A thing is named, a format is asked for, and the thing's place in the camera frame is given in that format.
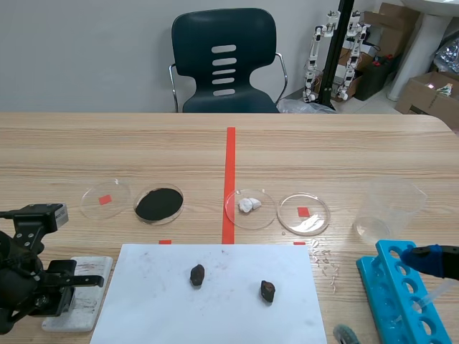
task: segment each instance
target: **blue test tube rack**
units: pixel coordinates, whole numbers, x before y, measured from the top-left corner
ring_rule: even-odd
[[[412,308],[427,290],[419,272],[394,258],[391,251],[399,256],[413,247],[414,242],[379,240],[377,257],[356,262],[379,337],[383,344],[451,344],[433,303],[418,312]]]

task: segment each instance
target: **white sink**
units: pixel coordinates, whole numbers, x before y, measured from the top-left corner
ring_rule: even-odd
[[[387,97],[395,102],[411,77],[426,73],[451,19],[459,16],[459,0],[402,0],[402,3],[424,13],[424,16],[420,30],[387,93]]]
[[[459,0],[402,0],[402,3],[433,16],[459,16]]]

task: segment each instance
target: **glass beaker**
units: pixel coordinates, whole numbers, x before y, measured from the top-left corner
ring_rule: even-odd
[[[421,210],[427,195],[414,184],[397,177],[374,179],[354,221],[365,241],[395,238]]]

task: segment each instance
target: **plastic bag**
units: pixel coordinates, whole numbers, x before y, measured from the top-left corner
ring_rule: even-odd
[[[328,106],[294,99],[282,99],[278,104],[278,109],[282,113],[336,113]]]
[[[459,38],[451,39],[444,44],[433,59],[433,63],[441,72],[459,74]]]

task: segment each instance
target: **white pedestal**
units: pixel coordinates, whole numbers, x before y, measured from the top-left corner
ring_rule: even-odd
[[[402,68],[397,73],[391,90],[387,93],[390,100],[398,101],[403,87],[411,77],[426,73],[450,21],[449,16],[424,14],[416,39],[404,58]]]
[[[103,287],[77,287],[73,308],[59,317],[47,317],[42,329],[47,332],[90,332],[99,315],[105,288],[113,264],[112,257],[73,257],[77,261],[75,276],[97,275],[104,279]]]

